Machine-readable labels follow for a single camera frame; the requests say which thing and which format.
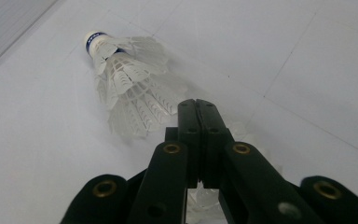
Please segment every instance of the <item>shuttlecock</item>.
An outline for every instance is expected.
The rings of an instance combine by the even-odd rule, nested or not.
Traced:
[[[177,105],[186,99],[186,85],[169,73],[164,48],[155,39],[89,32],[84,41],[112,131],[146,136],[177,113]]]

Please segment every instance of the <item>white shuttlecock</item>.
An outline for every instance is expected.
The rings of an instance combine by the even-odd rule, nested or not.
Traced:
[[[185,85],[165,66],[163,47],[151,37],[113,38],[89,32],[86,50],[94,61],[95,88],[123,135],[146,136],[177,113]]]

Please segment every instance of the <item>blue band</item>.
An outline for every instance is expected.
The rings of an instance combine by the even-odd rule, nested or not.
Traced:
[[[87,40],[87,43],[86,43],[86,51],[88,54],[90,54],[90,44],[91,42],[97,37],[97,36],[100,36],[100,35],[106,35],[106,33],[104,32],[98,32],[98,33],[95,33],[93,35],[91,35],[89,37],[89,39]]]

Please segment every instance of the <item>white floor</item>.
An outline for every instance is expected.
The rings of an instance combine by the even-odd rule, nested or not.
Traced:
[[[81,44],[95,29],[164,44],[190,97],[246,123],[286,179],[358,194],[358,1],[65,0],[0,59],[0,224],[58,223],[87,181],[137,174],[163,141],[108,131]]]

